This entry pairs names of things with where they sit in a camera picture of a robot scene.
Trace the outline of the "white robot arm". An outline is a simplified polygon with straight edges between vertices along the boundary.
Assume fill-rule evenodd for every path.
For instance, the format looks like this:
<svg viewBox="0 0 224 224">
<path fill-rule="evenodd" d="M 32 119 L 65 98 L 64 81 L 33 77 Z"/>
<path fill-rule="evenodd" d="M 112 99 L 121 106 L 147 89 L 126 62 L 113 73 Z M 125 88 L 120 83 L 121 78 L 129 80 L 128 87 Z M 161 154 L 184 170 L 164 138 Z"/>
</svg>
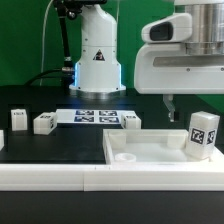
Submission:
<svg viewBox="0 0 224 224">
<path fill-rule="evenodd" d="M 82 9 L 81 58 L 70 91 L 105 99 L 125 89 L 117 22 L 98 5 Z M 174 13 L 142 28 L 134 87 L 161 94 L 175 119 L 175 94 L 224 94 L 224 0 L 174 0 Z"/>
</svg>

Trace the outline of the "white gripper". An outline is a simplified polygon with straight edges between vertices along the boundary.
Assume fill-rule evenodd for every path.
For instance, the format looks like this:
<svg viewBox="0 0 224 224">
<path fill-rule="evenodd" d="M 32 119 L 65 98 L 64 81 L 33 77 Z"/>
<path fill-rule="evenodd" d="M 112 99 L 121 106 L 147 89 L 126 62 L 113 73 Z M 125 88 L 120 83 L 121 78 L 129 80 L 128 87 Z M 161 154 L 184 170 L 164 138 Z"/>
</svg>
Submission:
<svg viewBox="0 0 224 224">
<path fill-rule="evenodd" d="M 164 94 L 174 122 L 172 94 L 224 94 L 224 56 L 189 56 L 183 44 L 145 44 L 136 56 L 134 87 L 141 94 Z"/>
</svg>

